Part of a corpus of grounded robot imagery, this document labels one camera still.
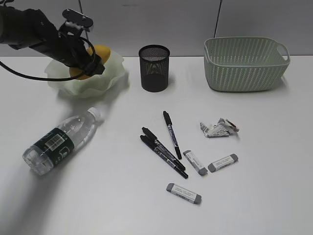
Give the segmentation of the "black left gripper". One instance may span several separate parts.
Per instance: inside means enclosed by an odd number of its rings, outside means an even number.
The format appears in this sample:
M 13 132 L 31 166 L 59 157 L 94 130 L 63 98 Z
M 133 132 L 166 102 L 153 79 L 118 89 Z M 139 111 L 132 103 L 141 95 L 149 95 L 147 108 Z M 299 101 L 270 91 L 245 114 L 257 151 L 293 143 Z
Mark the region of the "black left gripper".
M 39 44 L 39 53 L 46 55 L 65 66 L 76 69 L 84 75 L 96 75 L 104 72 L 101 56 L 95 46 L 81 36 L 58 33 Z

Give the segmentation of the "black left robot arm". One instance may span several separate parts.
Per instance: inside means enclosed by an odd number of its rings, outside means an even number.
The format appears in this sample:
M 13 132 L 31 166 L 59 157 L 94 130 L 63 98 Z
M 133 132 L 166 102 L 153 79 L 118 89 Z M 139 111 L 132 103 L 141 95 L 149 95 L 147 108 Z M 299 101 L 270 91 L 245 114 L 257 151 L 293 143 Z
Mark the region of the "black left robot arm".
M 0 42 L 14 50 L 30 48 L 52 58 L 80 75 L 93 76 L 105 70 L 95 46 L 81 34 L 93 27 L 93 20 L 72 9 L 65 9 L 65 22 L 56 28 L 41 10 L 18 10 L 0 2 Z

